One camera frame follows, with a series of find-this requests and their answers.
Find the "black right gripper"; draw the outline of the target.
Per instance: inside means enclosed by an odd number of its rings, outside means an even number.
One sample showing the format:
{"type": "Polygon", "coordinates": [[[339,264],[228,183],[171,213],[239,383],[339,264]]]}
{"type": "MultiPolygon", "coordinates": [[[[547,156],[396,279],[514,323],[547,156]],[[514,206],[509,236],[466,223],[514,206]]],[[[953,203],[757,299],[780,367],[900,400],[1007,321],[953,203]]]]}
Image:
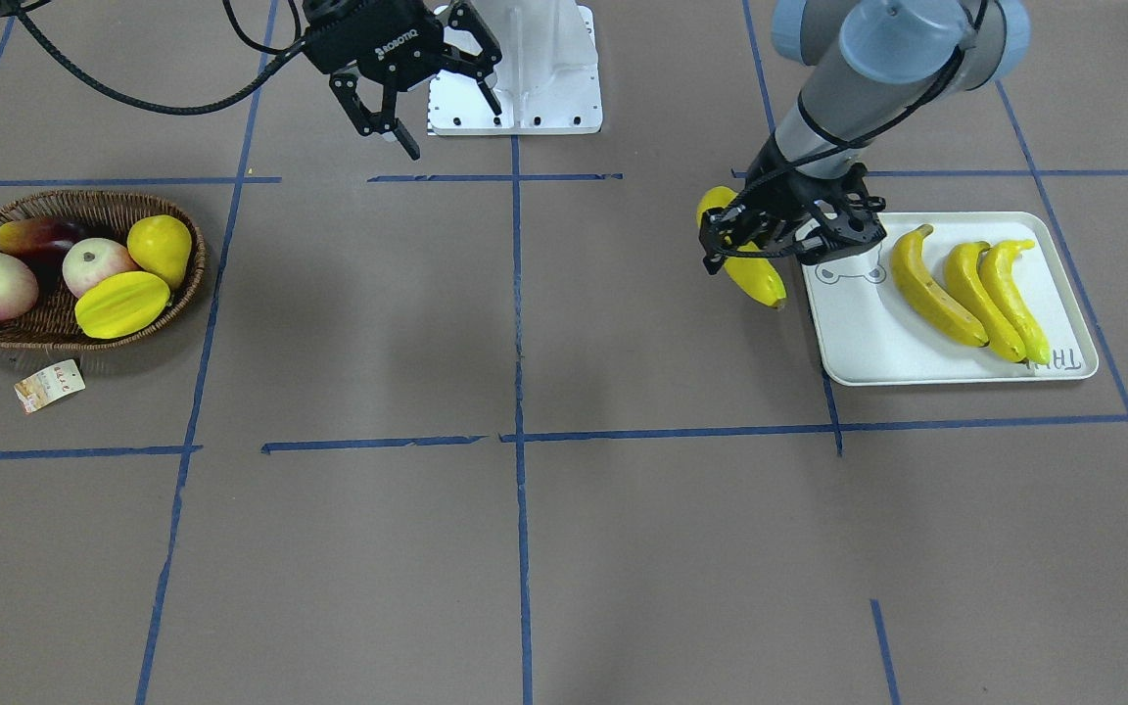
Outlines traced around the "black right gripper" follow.
{"type": "Polygon", "coordinates": [[[396,112],[400,87],[382,81],[381,106],[372,111],[358,92],[359,74],[340,72],[361,62],[385,62],[400,46],[442,43],[433,77],[434,118],[502,118],[495,67],[504,58],[474,1],[448,1],[434,14],[421,1],[305,1],[302,54],[321,74],[359,135],[382,135],[413,161],[421,151],[396,112]]]}

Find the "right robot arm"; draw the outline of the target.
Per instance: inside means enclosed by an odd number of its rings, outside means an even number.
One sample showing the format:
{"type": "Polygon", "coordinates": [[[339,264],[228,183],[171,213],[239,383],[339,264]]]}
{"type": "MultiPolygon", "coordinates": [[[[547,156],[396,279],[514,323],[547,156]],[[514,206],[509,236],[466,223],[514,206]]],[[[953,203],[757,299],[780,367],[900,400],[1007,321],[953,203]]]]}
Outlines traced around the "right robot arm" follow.
{"type": "Polygon", "coordinates": [[[246,46],[267,55],[268,62],[238,92],[192,107],[138,99],[88,74],[30,18],[41,6],[41,1],[0,1],[0,19],[17,18],[58,67],[94,92],[155,115],[190,117],[231,108],[250,98],[299,55],[327,77],[328,89],[359,135],[388,135],[412,160],[420,157],[420,148],[396,112],[400,92],[429,83],[443,72],[461,74],[479,90],[490,115],[500,118],[504,113],[493,87],[504,50],[470,1],[451,1],[442,14],[421,1],[291,1],[288,9],[296,36],[287,46],[252,39],[238,23],[232,5],[224,1],[224,18],[233,34],[246,46]]]}

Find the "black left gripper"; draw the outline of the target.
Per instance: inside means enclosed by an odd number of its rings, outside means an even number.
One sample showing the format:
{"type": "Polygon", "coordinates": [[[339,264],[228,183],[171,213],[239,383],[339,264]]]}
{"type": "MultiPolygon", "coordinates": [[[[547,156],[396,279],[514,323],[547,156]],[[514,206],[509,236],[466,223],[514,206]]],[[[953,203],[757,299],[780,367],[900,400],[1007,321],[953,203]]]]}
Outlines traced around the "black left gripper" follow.
{"type": "Polygon", "coordinates": [[[767,138],[743,190],[704,208],[699,241],[703,266],[712,275],[728,259],[793,256],[802,266],[818,266],[869,253],[885,240],[878,218],[885,200],[870,195],[864,164],[825,178],[803,171],[808,164],[788,160],[767,138]]]}

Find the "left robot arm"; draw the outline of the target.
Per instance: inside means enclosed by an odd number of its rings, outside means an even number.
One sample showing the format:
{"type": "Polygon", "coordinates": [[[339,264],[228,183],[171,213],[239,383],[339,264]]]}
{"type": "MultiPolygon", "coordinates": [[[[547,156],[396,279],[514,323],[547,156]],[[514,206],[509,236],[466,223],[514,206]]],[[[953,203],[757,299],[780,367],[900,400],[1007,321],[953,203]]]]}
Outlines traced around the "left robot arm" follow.
{"type": "Polygon", "coordinates": [[[927,104],[1019,67],[1031,19],[1020,1],[778,1],[772,39],[811,74],[742,190],[700,214],[711,273],[787,256],[816,266],[880,245],[885,201],[865,186],[864,150],[927,104]]]}

